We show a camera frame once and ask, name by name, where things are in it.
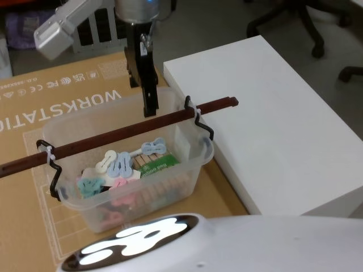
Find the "plastic storage container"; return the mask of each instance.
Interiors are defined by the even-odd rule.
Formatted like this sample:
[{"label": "plastic storage container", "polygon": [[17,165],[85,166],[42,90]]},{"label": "plastic storage container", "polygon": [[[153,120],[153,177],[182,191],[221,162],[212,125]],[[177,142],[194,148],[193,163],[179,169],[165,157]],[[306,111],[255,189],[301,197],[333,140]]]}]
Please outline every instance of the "plastic storage container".
[{"label": "plastic storage container", "polygon": [[[184,99],[169,88],[158,89],[157,116],[183,109]],[[144,121],[142,95],[130,96],[54,119],[43,128],[44,139],[55,147]],[[56,161],[63,171],[57,184],[62,203],[79,211],[89,228],[102,232],[179,201],[193,193],[200,168],[214,155],[209,133],[193,119],[95,148]],[[83,199],[76,179],[92,168],[108,150],[132,152],[144,142],[162,137],[180,162],[131,184]],[[49,181],[54,172],[46,165]],[[115,205],[127,202],[128,205]]]}]

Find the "gray floor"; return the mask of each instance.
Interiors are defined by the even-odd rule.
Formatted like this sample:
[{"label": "gray floor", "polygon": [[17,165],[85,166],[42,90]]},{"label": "gray floor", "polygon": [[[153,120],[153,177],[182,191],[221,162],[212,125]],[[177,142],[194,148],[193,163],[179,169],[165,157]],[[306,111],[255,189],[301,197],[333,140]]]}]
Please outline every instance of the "gray floor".
[{"label": "gray floor", "polygon": [[[273,2],[255,0],[246,4],[243,0],[180,0],[177,12],[168,21],[159,24],[155,33],[156,66],[162,70],[164,61],[245,39],[248,22],[269,11]],[[333,16],[310,10],[317,29],[326,41],[326,55],[320,60],[312,58],[313,42],[297,16],[286,12],[261,27],[260,32],[363,139],[363,77],[354,78],[349,84],[336,80],[344,66],[363,66],[363,10],[349,4],[348,0],[331,2],[351,10],[354,24],[347,29],[340,28]],[[162,4],[162,14],[167,14],[168,0],[162,0]],[[10,57],[17,75],[117,50],[77,55],[69,50],[53,62],[31,50],[11,51]]]}]

